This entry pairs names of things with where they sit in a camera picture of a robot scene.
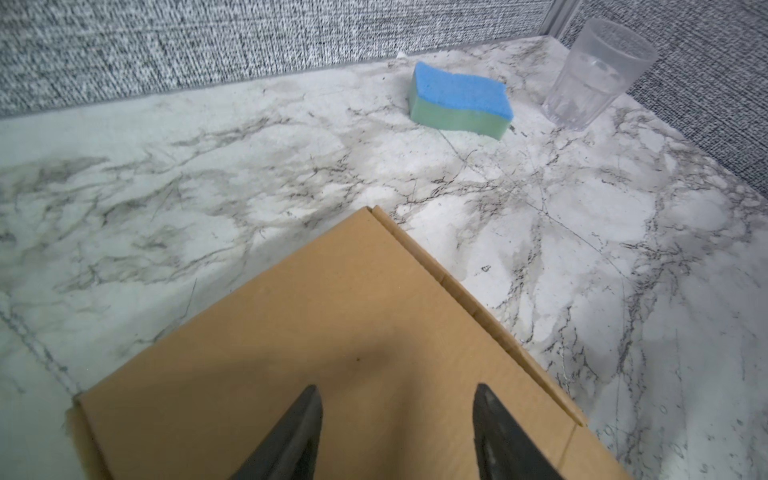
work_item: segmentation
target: clear plastic cup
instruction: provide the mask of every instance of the clear plastic cup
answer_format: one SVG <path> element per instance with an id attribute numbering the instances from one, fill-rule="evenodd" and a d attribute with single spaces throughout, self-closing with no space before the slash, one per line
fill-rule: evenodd
<path id="1" fill-rule="evenodd" d="M 629 28 L 590 18 L 541 109 L 557 125 L 584 130 L 657 59 L 656 48 Z"/>

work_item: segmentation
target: cardboard flap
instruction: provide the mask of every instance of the cardboard flap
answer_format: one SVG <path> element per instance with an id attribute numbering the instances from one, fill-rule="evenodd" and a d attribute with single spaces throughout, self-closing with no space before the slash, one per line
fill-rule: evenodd
<path id="1" fill-rule="evenodd" d="M 115 480 L 227 478 L 310 383 L 315 479 L 474 478 L 479 382 L 557 464 L 571 418 L 361 210 L 81 403 Z"/>
<path id="2" fill-rule="evenodd" d="M 440 265 L 432 255 L 427 253 L 397 223 L 389 218 L 381 207 L 373 208 L 372 214 L 577 424 L 587 425 L 589 419 L 578 408 L 573 399 L 560 388 L 547 371 L 533 359 L 531 354 L 518 343 L 482 303 L 477 301 L 457 279 L 448 273 L 443 265 Z"/>

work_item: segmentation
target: gray marble veins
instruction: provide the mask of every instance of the gray marble veins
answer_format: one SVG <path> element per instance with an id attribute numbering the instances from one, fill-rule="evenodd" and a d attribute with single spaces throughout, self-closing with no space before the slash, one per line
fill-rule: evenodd
<path id="1" fill-rule="evenodd" d="M 547 38 L 0 121 L 0 470 L 79 478 L 63 412 L 186 319 L 379 204 L 636 478 L 768 476 L 768 205 L 622 96 L 538 110 Z M 508 85 L 501 141 L 413 124 L 423 60 Z"/>

